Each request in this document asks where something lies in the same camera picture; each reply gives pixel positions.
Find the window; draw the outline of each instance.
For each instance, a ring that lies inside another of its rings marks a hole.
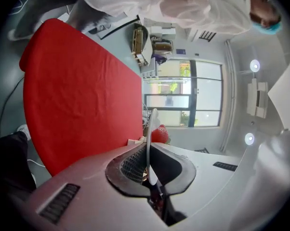
[[[145,81],[145,104],[157,108],[171,127],[216,127],[220,124],[223,79],[218,64],[168,60],[159,79]]]

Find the floor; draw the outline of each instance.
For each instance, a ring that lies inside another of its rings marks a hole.
[[[50,11],[46,13],[41,20],[45,21],[48,18],[57,18],[66,11],[66,7]],[[15,28],[23,13],[24,10],[18,14],[8,16],[6,24],[3,26],[0,34],[0,114],[7,96],[24,76],[24,72],[19,68],[19,60],[28,40],[10,42],[7,39],[8,31]],[[139,75],[140,69],[131,54],[132,30],[133,25],[130,25],[122,28],[104,40],[100,40],[97,36],[91,34],[88,34],[88,36],[119,58],[126,66]],[[24,123],[26,123],[26,120],[23,109],[23,81],[21,81],[6,104],[0,124],[0,136],[13,133]],[[28,145],[28,159],[32,159],[42,164],[33,143],[30,141]],[[51,177],[44,167],[35,165],[32,162],[29,162],[29,167],[36,177],[37,186],[40,186]]]

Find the red cloth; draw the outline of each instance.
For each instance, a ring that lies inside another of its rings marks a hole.
[[[46,21],[20,67],[26,122],[51,175],[142,136],[141,78],[71,26]]]

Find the mesh filter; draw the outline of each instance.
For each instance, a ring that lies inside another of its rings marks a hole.
[[[142,184],[143,173],[146,168],[146,148],[139,150],[135,154],[127,157],[120,164],[120,171],[124,176],[136,183]]]

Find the black cable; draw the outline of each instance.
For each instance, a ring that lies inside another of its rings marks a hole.
[[[12,92],[8,95],[8,97],[6,98],[5,102],[4,102],[4,106],[2,107],[1,110],[1,115],[0,115],[0,128],[1,128],[1,120],[2,120],[2,116],[4,115],[4,111],[5,111],[5,107],[6,104],[8,102],[8,100],[10,99],[10,97],[12,96],[12,94],[14,93],[15,89],[18,87],[18,85],[21,83],[21,81],[24,79],[24,76],[19,80],[19,82],[16,84],[16,86],[14,87],[14,89],[12,90]]]

